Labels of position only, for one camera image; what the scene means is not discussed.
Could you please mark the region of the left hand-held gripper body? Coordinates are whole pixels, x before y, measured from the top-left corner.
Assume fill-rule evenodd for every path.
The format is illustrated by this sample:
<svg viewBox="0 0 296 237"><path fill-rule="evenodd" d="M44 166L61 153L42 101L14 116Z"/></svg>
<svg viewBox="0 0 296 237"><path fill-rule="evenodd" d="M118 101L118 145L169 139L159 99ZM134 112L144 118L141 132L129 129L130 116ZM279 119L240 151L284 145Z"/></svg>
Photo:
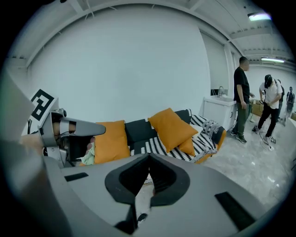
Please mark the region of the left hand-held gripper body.
<svg viewBox="0 0 296 237"><path fill-rule="evenodd" d="M62 141L69 136L75 136L68 132L69 117L65 109L59 107L57 97L39 89L30 98L34 105L34 110L30 120L37 124L37 131L42 138L47 156L57 160L59 166L63 168L69 160L69 148L65 148ZM60 135L55 136L53 123L60 122Z"/></svg>

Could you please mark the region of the white sink cabinet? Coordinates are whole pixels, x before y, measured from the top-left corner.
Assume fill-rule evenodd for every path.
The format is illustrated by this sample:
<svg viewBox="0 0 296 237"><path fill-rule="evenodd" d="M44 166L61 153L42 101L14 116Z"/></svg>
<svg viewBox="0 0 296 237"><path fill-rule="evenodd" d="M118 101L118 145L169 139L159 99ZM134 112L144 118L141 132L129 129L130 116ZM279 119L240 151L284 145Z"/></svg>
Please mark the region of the white sink cabinet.
<svg viewBox="0 0 296 237"><path fill-rule="evenodd" d="M222 86L218 89L218 94L204 97L203 117L216 121L226 131L234 127L237 117L236 101L228 97Z"/></svg>

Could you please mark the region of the light green knitted blanket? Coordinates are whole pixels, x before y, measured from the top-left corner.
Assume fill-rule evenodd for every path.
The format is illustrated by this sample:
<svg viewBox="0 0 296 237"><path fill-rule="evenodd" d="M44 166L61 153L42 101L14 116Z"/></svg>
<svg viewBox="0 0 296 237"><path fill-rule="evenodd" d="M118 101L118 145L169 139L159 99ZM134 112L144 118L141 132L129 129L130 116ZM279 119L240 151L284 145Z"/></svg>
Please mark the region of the light green knitted blanket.
<svg viewBox="0 0 296 237"><path fill-rule="evenodd" d="M82 166L93 165L95 159L95 145L94 143L89 143L87 145L86 154L80 158Z"/></svg>

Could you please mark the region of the person's left hand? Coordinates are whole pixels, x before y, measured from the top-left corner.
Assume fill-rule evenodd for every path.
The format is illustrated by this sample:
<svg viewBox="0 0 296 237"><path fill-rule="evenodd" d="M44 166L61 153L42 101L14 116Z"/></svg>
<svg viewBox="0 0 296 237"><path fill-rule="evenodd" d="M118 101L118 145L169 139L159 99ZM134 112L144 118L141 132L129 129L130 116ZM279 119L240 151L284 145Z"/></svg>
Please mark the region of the person's left hand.
<svg viewBox="0 0 296 237"><path fill-rule="evenodd" d="M68 132L71 134L71 133L74 133L75 130L76 130L76 125L73 123L69 123ZM54 132L55 136L59 136L61 134L60 133L60 122L53 123L53 132Z"/></svg>

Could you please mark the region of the person's left forearm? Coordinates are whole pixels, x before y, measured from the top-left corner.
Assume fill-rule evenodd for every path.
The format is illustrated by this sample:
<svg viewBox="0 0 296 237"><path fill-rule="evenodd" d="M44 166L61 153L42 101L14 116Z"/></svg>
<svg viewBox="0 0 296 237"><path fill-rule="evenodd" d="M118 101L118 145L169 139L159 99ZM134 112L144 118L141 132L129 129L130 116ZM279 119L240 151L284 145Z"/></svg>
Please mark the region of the person's left forearm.
<svg viewBox="0 0 296 237"><path fill-rule="evenodd" d="M34 149L39 155L43 155L44 143L39 133L23 135L20 144Z"/></svg>

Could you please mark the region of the grey patterned throw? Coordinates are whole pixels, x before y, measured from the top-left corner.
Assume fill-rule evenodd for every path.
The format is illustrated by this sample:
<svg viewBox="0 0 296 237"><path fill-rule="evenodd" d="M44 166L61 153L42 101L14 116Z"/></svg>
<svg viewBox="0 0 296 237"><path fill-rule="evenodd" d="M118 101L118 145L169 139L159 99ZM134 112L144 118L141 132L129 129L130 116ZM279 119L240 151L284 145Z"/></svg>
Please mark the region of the grey patterned throw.
<svg viewBox="0 0 296 237"><path fill-rule="evenodd" d="M202 124L204 132L216 144L219 144L224 128L219 123L213 120L206 120Z"/></svg>

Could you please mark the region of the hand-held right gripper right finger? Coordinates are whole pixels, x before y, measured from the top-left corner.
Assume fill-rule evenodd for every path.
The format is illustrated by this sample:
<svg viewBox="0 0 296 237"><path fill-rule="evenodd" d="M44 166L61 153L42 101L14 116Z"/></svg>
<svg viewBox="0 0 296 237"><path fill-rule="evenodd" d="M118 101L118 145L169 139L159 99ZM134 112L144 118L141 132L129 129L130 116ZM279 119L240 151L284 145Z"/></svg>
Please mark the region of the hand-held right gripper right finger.
<svg viewBox="0 0 296 237"><path fill-rule="evenodd" d="M142 237L232 237L265 214L262 204L222 173L150 154L155 195Z"/></svg>

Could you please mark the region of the small orange cushion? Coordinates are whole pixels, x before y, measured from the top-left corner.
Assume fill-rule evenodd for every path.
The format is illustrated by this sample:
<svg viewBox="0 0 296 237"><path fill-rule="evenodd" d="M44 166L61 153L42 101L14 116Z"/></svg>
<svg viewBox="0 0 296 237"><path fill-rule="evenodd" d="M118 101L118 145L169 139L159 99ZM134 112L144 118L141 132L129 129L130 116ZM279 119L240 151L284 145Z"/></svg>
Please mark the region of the small orange cushion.
<svg viewBox="0 0 296 237"><path fill-rule="evenodd" d="M182 144L179 145L179 149L191 156L195 156L195 150L192 142L192 138L187 139Z"/></svg>

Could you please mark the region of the orange sofa with striped cover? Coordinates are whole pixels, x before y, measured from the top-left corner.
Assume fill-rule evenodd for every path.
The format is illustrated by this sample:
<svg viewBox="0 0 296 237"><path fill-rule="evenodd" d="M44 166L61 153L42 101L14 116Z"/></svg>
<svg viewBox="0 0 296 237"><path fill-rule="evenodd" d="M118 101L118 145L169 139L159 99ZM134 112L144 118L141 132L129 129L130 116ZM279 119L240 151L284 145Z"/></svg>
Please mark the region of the orange sofa with striped cover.
<svg viewBox="0 0 296 237"><path fill-rule="evenodd" d="M176 113L183 121L198 131L198 134L192 137L195 156L188 155L179 148L175 148L167 153L156 130L147 119L125 124L130 154L156 153L195 163L206 154L216 154L218 152L217 144L204 132L202 127L203 122L208 119L199 115L193 115L190 109L180 110Z"/></svg>

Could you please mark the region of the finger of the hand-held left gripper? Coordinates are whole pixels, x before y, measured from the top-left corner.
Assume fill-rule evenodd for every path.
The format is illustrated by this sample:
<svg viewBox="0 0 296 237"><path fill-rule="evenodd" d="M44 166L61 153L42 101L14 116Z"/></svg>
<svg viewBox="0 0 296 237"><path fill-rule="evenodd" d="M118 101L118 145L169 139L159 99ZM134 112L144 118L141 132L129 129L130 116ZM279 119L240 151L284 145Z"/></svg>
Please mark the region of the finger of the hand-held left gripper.
<svg viewBox="0 0 296 237"><path fill-rule="evenodd" d="M74 131L70 132L75 136L98 136L106 132L104 125L93 122L70 118L69 124L75 126Z"/></svg>

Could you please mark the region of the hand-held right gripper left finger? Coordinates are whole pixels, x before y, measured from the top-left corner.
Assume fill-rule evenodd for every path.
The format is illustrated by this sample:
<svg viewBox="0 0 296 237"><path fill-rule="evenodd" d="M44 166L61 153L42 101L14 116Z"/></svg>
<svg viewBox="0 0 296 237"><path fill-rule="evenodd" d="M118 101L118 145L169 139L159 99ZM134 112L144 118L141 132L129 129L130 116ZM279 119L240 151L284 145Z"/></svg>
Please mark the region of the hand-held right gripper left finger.
<svg viewBox="0 0 296 237"><path fill-rule="evenodd" d="M108 227L131 235L148 235L148 220L137 222L136 196L148 176L149 155L114 162L63 168L74 193Z"/></svg>

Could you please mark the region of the ceiling light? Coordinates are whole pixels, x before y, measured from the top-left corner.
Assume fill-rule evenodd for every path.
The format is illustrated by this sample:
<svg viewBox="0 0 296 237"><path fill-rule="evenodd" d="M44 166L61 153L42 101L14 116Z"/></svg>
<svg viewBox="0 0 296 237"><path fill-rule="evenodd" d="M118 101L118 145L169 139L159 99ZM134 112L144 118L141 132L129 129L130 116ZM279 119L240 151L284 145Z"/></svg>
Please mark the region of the ceiling light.
<svg viewBox="0 0 296 237"><path fill-rule="evenodd" d="M266 58L266 57L262 57L261 61L268 62L268 63L279 63L279 64L285 63L285 60L282 60L282 59Z"/></svg>
<svg viewBox="0 0 296 237"><path fill-rule="evenodd" d="M254 12L248 14L250 21L272 20L271 16L265 12Z"/></svg>

